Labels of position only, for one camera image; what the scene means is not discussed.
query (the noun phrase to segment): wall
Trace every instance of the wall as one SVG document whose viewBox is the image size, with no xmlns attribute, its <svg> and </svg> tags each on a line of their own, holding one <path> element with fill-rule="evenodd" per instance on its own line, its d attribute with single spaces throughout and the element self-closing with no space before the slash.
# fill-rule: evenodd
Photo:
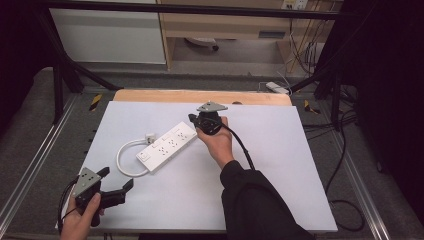
<svg viewBox="0 0 424 240">
<path fill-rule="evenodd" d="M 132 2 L 155 3 L 154 0 Z M 65 50 L 75 61 L 166 63 L 156 13 L 63 9 L 51 9 L 51 13 Z"/>
</svg>

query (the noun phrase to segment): hand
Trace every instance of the hand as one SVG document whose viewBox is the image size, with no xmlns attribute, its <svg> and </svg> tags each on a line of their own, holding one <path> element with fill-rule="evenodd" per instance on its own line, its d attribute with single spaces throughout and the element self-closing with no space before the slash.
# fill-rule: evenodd
<svg viewBox="0 0 424 240">
<path fill-rule="evenodd" d="M 94 194 L 93 198 L 91 198 L 88 203 L 84 214 L 81 215 L 79 209 L 74 210 L 77 207 L 75 198 L 70 197 L 66 212 L 72 212 L 65 218 L 60 239 L 87 239 L 88 233 L 90 232 L 91 219 L 99 208 L 100 199 L 101 196 L 99 193 Z"/>
<path fill-rule="evenodd" d="M 221 120 L 223 124 L 228 126 L 227 117 L 221 117 Z M 196 131 L 197 136 L 206 144 L 209 153 L 221 169 L 223 169 L 228 162 L 234 160 L 232 135 L 227 129 L 221 127 L 219 132 L 212 136 L 205 134 L 199 128 L 196 128 Z"/>
</svg>

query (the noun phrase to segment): white table surface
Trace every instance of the white table surface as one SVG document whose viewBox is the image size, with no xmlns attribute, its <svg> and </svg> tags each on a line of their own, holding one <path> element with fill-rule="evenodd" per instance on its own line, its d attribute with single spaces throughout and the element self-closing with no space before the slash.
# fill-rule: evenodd
<svg viewBox="0 0 424 240">
<path fill-rule="evenodd" d="M 110 167 L 102 191 L 122 188 L 130 179 L 115 164 L 118 149 L 128 141 L 157 137 L 201 104 L 109 102 L 83 167 L 94 172 Z M 337 231 L 324 189 L 295 107 L 226 105 L 230 127 L 239 135 L 260 170 L 286 201 L 296 222 L 311 232 Z M 122 154 L 124 169 L 145 168 L 135 157 L 145 146 Z M 233 138 L 235 158 L 248 169 L 246 157 Z M 119 232 L 225 231 L 220 169 L 206 146 L 196 139 L 155 174 L 134 179 L 126 203 L 106 210 L 99 229 Z"/>
</svg>

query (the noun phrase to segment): power strip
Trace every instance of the power strip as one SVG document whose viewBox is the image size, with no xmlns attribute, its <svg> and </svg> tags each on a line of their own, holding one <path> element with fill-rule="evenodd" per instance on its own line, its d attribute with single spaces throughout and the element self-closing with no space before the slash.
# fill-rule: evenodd
<svg viewBox="0 0 424 240">
<path fill-rule="evenodd" d="M 196 131 L 184 122 L 180 122 L 139 152 L 136 157 L 150 172 L 154 172 L 187 147 L 196 137 Z"/>
<path fill-rule="evenodd" d="M 275 82 L 269 82 L 266 84 L 266 87 L 276 93 L 282 93 L 282 94 L 287 94 L 289 91 L 287 91 L 287 89 L 285 89 L 284 87 L 276 84 Z"/>
</svg>

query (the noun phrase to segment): black sleeve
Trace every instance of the black sleeve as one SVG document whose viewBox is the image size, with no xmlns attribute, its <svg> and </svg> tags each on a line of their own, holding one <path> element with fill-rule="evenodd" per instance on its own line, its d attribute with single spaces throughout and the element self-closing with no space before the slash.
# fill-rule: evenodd
<svg viewBox="0 0 424 240">
<path fill-rule="evenodd" d="M 259 171 L 231 161 L 221 172 L 227 237 L 238 239 L 314 239 L 297 225 L 289 208 Z"/>
</svg>

